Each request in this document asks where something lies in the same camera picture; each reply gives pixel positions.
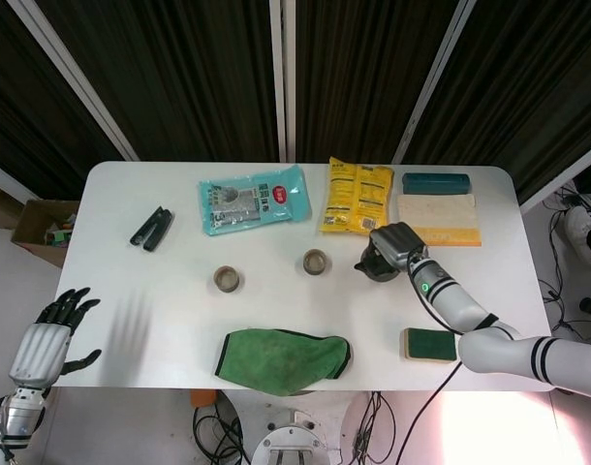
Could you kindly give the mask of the dark pleated curtain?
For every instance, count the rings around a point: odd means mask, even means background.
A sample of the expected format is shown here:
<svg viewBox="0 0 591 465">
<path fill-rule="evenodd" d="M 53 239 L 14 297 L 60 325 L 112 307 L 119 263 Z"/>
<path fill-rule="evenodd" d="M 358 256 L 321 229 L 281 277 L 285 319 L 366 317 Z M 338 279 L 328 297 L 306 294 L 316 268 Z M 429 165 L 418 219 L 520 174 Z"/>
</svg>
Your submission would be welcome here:
<svg viewBox="0 0 591 465">
<path fill-rule="evenodd" d="M 6 0 L 0 0 L 0 170 L 48 200 L 77 201 L 121 156 Z"/>
<path fill-rule="evenodd" d="M 296 0 L 296 158 L 388 164 L 458 0 Z"/>
<path fill-rule="evenodd" d="M 591 0 L 477 0 L 404 163 L 493 166 L 525 202 L 591 149 Z"/>
<path fill-rule="evenodd" d="M 36 0 L 137 156 L 279 158 L 268 0 Z"/>
</svg>

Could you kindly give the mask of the dark cup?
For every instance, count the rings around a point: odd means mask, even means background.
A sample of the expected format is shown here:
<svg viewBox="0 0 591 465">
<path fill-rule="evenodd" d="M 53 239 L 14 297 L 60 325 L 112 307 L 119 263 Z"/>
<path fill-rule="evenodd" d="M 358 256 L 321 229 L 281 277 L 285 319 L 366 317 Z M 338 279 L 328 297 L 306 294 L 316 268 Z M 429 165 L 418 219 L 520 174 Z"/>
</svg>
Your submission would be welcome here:
<svg viewBox="0 0 591 465">
<path fill-rule="evenodd" d="M 240 271 L 230 265 L 221 265 L 213 273 L 213 283 L 216 288 L 225 294 L 235 292 L 244 283 L 244 277 Z"/>
<path fill-rule="evenodd" d="M 309 249 L 303 255 L 302 267 L 309 275 L 322 275 L 331 268 L 331 259 L 323 250 Z"/>
</svg>

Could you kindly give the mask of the teal cleaning cloth package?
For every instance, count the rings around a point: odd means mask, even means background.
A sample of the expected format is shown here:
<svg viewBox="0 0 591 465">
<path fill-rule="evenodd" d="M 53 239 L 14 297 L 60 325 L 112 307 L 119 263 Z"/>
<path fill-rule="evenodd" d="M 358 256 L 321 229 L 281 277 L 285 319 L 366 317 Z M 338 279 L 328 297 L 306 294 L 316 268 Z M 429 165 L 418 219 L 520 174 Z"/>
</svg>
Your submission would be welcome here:
<svg viewBox="0 0 591 465">
<path fill-rule="evenodd" d="M 199 183 L 202 229 L 236 233 L 280 222 L 302 222 L 311 213 L 303 170 L 292 166 Z"/>
</svg>

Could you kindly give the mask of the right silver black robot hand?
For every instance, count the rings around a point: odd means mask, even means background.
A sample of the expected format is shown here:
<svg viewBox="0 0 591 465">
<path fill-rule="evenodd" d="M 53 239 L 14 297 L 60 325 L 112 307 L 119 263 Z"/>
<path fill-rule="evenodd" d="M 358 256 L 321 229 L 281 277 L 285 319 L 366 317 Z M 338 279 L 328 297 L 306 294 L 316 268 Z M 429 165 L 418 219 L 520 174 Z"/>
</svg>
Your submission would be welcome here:
<svg viewBox="0 0 591 465">
<path fill-rule="evenodd" d="M 399 222 L 373 230 L 369 234 L 382 256 L 400 273 L 407 272 L 412 260 L 428 257 L 428 250 L 422 239 L 406 223 Z"/>
</svg>

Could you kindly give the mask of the teal rectangular case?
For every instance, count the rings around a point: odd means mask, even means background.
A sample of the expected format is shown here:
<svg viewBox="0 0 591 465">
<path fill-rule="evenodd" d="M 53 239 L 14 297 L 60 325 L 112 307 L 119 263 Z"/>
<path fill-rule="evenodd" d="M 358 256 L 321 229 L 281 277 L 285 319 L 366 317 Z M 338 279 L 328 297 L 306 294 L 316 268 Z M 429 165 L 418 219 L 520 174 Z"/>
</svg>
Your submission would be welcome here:
<svg viewBox="0 0 591 465">
<path fill-rule="evenodd" d="M 408 172 L 402 176 L 405 195 L 465 195 L 471 180 L 464 173 Z"/>
</svg>

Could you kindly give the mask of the green microfiber cloth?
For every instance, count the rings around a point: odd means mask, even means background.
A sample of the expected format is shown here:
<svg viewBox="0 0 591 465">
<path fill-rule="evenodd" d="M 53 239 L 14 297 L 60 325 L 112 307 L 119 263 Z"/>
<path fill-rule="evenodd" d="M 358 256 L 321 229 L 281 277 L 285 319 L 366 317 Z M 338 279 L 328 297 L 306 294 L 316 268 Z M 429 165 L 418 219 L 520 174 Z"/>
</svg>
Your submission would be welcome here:
<svg viewBox="0 0 591 465">
<path fill-rule="evenodd" d="M 340 336 L 246 328 L 225 336 L 215 375 L 266 394 L 291 396 L 340 378 L 351 358 L 351 345 Z"/>
</svg>

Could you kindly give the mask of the green yellow sponge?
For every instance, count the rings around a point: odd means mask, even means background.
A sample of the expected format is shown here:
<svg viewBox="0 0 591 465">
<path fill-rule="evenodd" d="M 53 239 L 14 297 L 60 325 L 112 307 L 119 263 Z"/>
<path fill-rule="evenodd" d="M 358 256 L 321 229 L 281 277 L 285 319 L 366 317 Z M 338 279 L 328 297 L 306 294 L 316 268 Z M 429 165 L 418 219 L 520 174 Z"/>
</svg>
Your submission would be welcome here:
<svg viewBox="0 0 591 465">
<path fill-rule="evenodd" d="M 407 359 L 452 362 L 457 360 L 454 334 L 444 330 L 408 327 L 403 331 Z"/>
</svg>

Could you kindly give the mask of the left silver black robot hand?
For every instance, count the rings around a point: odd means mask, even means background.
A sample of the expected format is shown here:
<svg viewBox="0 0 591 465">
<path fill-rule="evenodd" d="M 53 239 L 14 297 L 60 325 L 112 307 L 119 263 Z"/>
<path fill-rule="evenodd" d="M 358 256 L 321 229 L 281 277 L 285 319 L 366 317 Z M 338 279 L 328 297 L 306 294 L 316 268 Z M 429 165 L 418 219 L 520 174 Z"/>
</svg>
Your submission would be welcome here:
<svg viewBox="0 0 591 465">
<path fill-rule="evenodd" d="M 67 374 L 83 370 L 102 354 L 93 350 L 88 356 L 67 361 L 72 337 L 86 313 L 98 305 L 99 298 L 83 300 L 89 287 L 69 289 L 39 314 L 24 332 L 9 373 L 17 387 L 46 390 Z"/>
</svg>

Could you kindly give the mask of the yellow snack bag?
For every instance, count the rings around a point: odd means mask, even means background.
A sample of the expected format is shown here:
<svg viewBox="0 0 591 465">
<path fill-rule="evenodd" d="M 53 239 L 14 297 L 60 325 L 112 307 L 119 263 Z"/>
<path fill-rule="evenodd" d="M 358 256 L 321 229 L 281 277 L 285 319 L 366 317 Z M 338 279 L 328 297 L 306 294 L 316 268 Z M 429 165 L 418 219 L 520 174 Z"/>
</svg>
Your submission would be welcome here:
<svg viewBox="0 0 591 465">
<path fill-rule="evenodd" d="M 393 170 L 347 163 L 335 157 L 328 164 L 327 200 L 320 232 L 369 235 L 386 226 Z"/>
</svg>

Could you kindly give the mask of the orange flat box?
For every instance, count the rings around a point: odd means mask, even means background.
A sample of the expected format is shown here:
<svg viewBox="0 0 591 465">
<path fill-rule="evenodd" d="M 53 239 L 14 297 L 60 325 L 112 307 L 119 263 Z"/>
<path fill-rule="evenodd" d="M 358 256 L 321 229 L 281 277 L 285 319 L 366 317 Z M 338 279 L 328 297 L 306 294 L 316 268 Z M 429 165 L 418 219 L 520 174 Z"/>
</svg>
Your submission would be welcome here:
<svg viewBox="0 0 591 465">
<path fill-rule="evenodd" d="M 476 199 L 465 195 L 399 195 L 398 218 L 427 246 L 481 247 Z"/>
</svg>

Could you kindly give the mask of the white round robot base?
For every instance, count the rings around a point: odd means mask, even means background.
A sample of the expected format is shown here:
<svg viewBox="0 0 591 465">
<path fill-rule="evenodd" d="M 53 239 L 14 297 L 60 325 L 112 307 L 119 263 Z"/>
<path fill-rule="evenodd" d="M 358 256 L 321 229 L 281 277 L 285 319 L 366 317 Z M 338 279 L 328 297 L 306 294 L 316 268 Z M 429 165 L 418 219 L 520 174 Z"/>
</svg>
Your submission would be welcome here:
<svg viewBox="0 0 591 465">
<path fill-rule="evenodd" d="M 330 465 L 325 432 L 307 413 L 283 409 L 266 424 L 250 465 Z"/>
</svg>

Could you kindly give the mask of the black stapler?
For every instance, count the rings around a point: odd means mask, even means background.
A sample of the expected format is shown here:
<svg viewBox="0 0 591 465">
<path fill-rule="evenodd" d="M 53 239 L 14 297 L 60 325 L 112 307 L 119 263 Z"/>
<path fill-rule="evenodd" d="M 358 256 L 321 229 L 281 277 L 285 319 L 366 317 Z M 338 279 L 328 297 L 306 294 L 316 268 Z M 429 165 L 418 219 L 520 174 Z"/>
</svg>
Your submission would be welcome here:
<svg viewBox="0 0 591 465">
<path fill-rule="evenodd" d="M 168 209 L 158 206 L 131 236 L 129 242 L 133 246 L 141 246 L 146 252 L 154 252 L 167 233 L 172 219 L 173 214 Z"/>
</svg>

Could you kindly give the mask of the white shoe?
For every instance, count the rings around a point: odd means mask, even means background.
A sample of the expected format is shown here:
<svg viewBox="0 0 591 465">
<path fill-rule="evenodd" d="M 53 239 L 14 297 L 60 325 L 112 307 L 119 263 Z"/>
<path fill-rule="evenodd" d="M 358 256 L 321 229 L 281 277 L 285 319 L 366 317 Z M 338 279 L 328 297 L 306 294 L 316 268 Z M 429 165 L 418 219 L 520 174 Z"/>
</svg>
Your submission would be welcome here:
<svg viewBox="0 0 591 465">
<path fill-rule="evenodd" d="M 574 206 L 565 215 L 566 236 L 578 257 L 591 267 L 591 249 L 587 243 L 591 216 L 583 206 Z"/>
</svg>

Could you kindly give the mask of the white partition frame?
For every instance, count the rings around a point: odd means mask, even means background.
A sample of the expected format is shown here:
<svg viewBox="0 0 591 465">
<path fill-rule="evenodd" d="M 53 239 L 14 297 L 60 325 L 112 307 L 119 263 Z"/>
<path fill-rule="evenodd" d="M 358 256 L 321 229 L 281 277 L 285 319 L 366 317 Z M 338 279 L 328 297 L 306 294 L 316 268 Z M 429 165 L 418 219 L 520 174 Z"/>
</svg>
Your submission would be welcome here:
<svg viewBox="0 0 591 465">
<path fill-rule="evenodd" d="M 278 154 L 296 162 L 296 0 L 268 0 Z"/>
<path fill-rule="evenodd" d="M 530 211 L 533 207 L 537 206 L 540 202 L 544 201 L 547 197 L 553 194 L 557 189 L 568 183 L 570 180 L 589 167 L 591 167 L 591 150 L 569 167 L 557 174 L 527 201 L 523 202 L 519 207 L 521 214 L 525 214 Z"/>
<path fill-rule="evenodd" d="M 438 47 L 429 72 L 420 89 L 415 106 L 391 160 L 394 165 L 399 165 L 403 162 L 424 111 L 435 92 L 437 84 L 447 67 L 456 44 L 477 3 L 478 0 L 457 1 L 450 23 Z"/>
<path fill-rule="evenodd" d="M 6 2 L 121 158 L 130 162 L 139 161 L 140 157 L 132 144 L 37 2 L 35 0 L 6 0 Z"/>
</svg>

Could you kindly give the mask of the cardboard box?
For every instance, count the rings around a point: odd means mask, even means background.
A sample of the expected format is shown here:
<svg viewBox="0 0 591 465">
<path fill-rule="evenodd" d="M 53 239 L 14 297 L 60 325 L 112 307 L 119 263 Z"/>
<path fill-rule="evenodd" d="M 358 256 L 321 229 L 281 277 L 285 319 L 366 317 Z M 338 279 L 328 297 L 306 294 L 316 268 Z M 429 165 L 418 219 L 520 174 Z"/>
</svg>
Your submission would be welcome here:
<svg viewBox="0 0 591 465">
<path fill-rule="evenodd" d="M 72 224 L 78 213 L 78 201 L 29 200 L 19 217 L 11 242 L 32 255 L 61 268 L 65 262 L 67 245 L 47 243 L 47 235 Z"/>
</svg>

